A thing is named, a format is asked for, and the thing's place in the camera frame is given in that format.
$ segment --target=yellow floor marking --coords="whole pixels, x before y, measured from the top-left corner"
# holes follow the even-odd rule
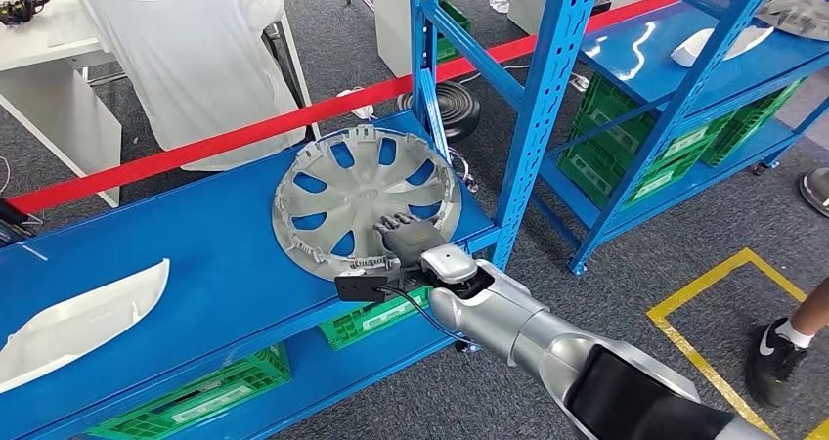
[[[743,249],[743,251],[748,252],[749,259],[751,260],[752,264],[759,267],[764,274],[771,277],[773,281],[775,281],[780,287],[784,290],[788,291],[790,295],[795,297],[798,301],[803,301],[806,299],[806,294],[803,293],[799,288],[797,288],[794,284],[789,282],[788,279],[783,277],[782,274],[777,272],[777,269],[769,266],[767,262],[763,261],[754,251],[749,249],[748,247]]]
[[[694,367],[696,367],[702,373],[702,375],[704,375],[705,378],[708,379],[708,381],[714,386],[714,388],[716,388],[717,391],[720,392],[722,397],[724,397],[725,400],[728,401],[731,404],[731,406],[733,406],[734,409],[737,410],[737,413],[739,413],[740,416],[742,416],[745,420],[747,420],[757,428],[760,428],[764,432],[773,436],[774,438],[779,438],[773,431],[771,431],[771,428],[768,425],[766,425],[765,422],[763,422],[760,416],[758,416],[757,413],[755,413],[749,407],[749,405],[746,404],[745,400],[743,400],[743,398],[741,398],[740,395],[737,394],[736,391],[734,391],[734,388],[732,388],[727,381],[722,379],[722,376],[720,376],[720,374],[718,374],[717,371],[714,370],[714,367],[712,367],[711,364],[709,364],[708,361],[706,361],[703,358],[703,356],[700,355],[699,352],[697,352],[697,350],[690,344],[690,342],[688,342],[684,337],[682,337],[681,334],[679,334],[678,330],[671,326],[671,324],[668,323],[668,321],[665,319],[655,318],[650,314],[648,314],[648,316],[651,317],[651,320],[653,320],[657,328],[659,328],[660,330],[662,330],[662,332],[665,333],[668,339],[670,339],[671,342],[673,342],[674,345],[678,347],[683,354],[685,354],[685,357],[687,357],[688,360],[690,360],[691,363],[694,364]]]
[[[688,300],[697,296],[700,292],[727,276],[731,271],[748,263],[751,260],[752,254],[754,253],[746,247],[728,259],[725,259],[714,269],[706,272],[687,286],[680,288],[676,291],[676,293],[666,298],[665,301],[651,308],[650,311],[648,311],[648,316],[650,316],[651,319],[654,317],[667,317],[676,308],[679,308],[687,303]]]
[[[722,261],[714,269],[706,272],[695,281],[687,286],[684,286],[673,295],[666,298],[663,302],[654,306],[647,312],[647,316],[653,321],[657,328],[659,328],[668,339],[688,358],[688,360],[708,379],[708,381],[722,394],[722,396],[734,407],[735,410],[746,421],[750,422],[757,428],[762,429],[775,438],[778,438],[768,425],[763,422],[760,416],[755,413],[751,407],[745,402],[743,398],[734,391],[734,388],[725,381],[720,374],[706,361],[703,356],[687,341],[682,334],[679,333],[668,322],[668,315],[687,303],[689,300],[699,295],[706,288],[712,286],[716,282],[731,273],[734,269],[742,267],[746,264],[754,264],[770,279],[772,279],[781,288],[786,290],[798,301],[804,301],[806,294],[797,288],[776,269],[763,261],[754,251],[748,247],[743,248],[740,252],[734,254]],[[820,426],[807,437],[806,440],[829,440],[829,418],[825,420]]]
[[[829,440],[829,418],[814,429],[806,440]]]

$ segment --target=shelf upright post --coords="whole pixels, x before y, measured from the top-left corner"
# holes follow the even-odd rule
[[[437,29],[423,14],[421,0],[410,0],[412,32],[412,112],[435,141],[437,151],[449,159],[446,134],[435,94]]]
[[[606,235],[613,231],[613,218],[627,202],[633,188],[639,183],[647,166],[665,147],[671,133],[678,129],[685,118],[691,114],[691,108],[697,95],[714,75],[715,68],[722,62],[722,57],[734,43],[740,32],[751,22],[754,13],[764,0],[733,0],[720,18],[714,33],[703,49],[700,57],[682,79],[674,96],[668,103],[656,125],[642,144],[635,159],[628,167],[622,181],[610,197],[607,205],[599,214],[593,227],[582,241],[570,261],[570,269],[577,275],[585,271],[585,262],[590,254],[602,243]]]
[[[527,209],[592,6],[593,0],[545,2],[495,217],[501,234],[490,259],[502,269],[506,266]]]
[[[798,125],[798,127],[794,130],[794,135],[796,136],[795,140],[792,141],[792,143],[787,145],[785,148],[780,149],[777,152],[774,152],[773,154],[770,154],[769,156],[767,156],[762,161],[762,164],[765,167],[768,167],[768,168],[776,168],[780,164],[780,162],[779,162],[780,157],[785,155],[786,152],[789,151],[789,149],[794,147],[794,145],[798,142],[798,140],[800,140],[801,137],[803,137],[806,134],[806,131],[809,130],[809,128],[817,121],[817,119],[819,119],[828,110],[829,110],[829,96],[827,96],[823,100],[823,102],[820,103],[820,105],[814,111],[812,111],[811,114],[809,114],[807,116],[807,118],[804,119],[804,121],[801,122],[800,125]]]

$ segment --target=sneaker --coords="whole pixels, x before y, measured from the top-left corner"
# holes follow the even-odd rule
[[[749,393],[757,402],[775,408],[785,405],[789,399],[789,379],[807,354],[806,349],[797,347],[774,332],[785,321],[785,318],[781,318],[768,326],[757,328],[751,339],[746,362],[746,386]]]

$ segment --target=green plastic crate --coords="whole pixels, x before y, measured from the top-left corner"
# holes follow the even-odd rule
[[[430,286],[422,286],[409,293],[421,307],[429,306]],[[384,303],[372,303],[342,316],[326,321],[320,330],[334,350],[349,346],[368,335],[390,326],[417,311],[402,296]]]
[[[651,164],[624,207],[648,198],[682,178],[706,148],[707,145],[698,145],[667,163]],[[559,159],[558,167],[599,208],[607,204],[626,171],[613,155],[593,140],[571,148]]]
[[[601,75],[594,73],[589,88],[579,105],[571,131],[571,140],[582,133],[590,132],[602,124],[638,107],[638,103],[616,88]],[[718,136],[729,114],[710,124],[687,132],[671,141],[667,148],[653,160],[654,165],[667,164],[701,145],[709,145]],[[645,112],[633,119],[615,125],[606,132],[593,137],[595,142],[610,153],[615,161],[627,168],[656,125],[656,119]]]
[[[290,381],[280,343],[86,431],[113,440],[161,439]]]
[[[717,166],[737,147],[766,124],[783,104],[792,97],[802,80],[780,91],[767,95],[738,110],[720,130],[720,133],[700,158],[709,166]]]
[[[469,29],[472,28],[472,20],[467,18],[466,15],[461,13],[460,10],[455,8],[455,6],[449,3],[449,1],[438,0],[438,6],[448,13],[449,16],[455,20],[455,22],[460,24],[460,27],[462,27],[464,31],[469,32]],[[438,49],[437,54],[435,54],[438,64],[450,61],[459,54],[460,52],[458,52],[458,49],[456,49],[455,46],[449,42],[449,39],[444,37],[443,34],[438,34]]]

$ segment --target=red barrier tape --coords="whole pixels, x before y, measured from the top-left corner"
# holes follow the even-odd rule
[[[587,33],[603,27],[623,22],[640,15],[658,10],[675,3],[676,0],[639,0],[617,9],[590,17]],[[523,37],[487,50],[499,63],[526,56],[535,50],[536,36]],[[466,59],[456,59],[438,66],[438,81],[466,75],[474,70]],[[373,84],[340,98],[329,98],[306,108],[263,120],[253,125],[227,132],[215,137],[193,142],[173,150],[152,154],[141,159],[90,174],[82,178],[71,179],[38,191],[9,199],[9,202],[24,213],[56,207],[81,198],[87,198],[100,191],[106,191],[164,171],[178,168],[198,159],[221,154],[243,147],[260,140],[282,134],[289,130],[329,119],[360,106],[379,103],[411,90],[409,76],[394,78]]]

